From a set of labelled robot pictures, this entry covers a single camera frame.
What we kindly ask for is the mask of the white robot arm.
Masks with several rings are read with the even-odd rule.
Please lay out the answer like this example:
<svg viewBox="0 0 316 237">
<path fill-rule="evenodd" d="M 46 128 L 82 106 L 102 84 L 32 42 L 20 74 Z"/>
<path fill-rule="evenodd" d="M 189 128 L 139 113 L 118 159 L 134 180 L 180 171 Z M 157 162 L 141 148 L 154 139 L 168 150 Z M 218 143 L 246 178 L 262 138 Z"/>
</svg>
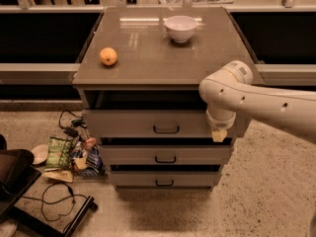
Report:
<svg viewBox="0 0 316 237">
<path fill-rule="evenodd" d="M 252 122 L 224 169 L 213 234 L 315 237 L 315 94 L 252 80 L 244 63 L 232 61 L 199 84 L 215 139 L 234 117 Z"/>
</svg>

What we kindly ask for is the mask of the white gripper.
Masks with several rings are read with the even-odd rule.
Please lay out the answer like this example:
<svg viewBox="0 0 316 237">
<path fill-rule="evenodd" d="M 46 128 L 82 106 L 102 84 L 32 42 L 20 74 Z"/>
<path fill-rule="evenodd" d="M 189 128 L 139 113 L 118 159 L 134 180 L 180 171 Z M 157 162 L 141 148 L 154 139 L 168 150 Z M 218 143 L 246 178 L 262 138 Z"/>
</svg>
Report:
<svg viewBox="0 0 316 237">
<path fill-rule="evenodd" d="M 226 129 L 233 126 L 236 114 L 215 105 L 208 105 L 206 109 L 206 119 L 212 129 L 212 140 L 221 143 L 227 136 Z"/>
</svg>

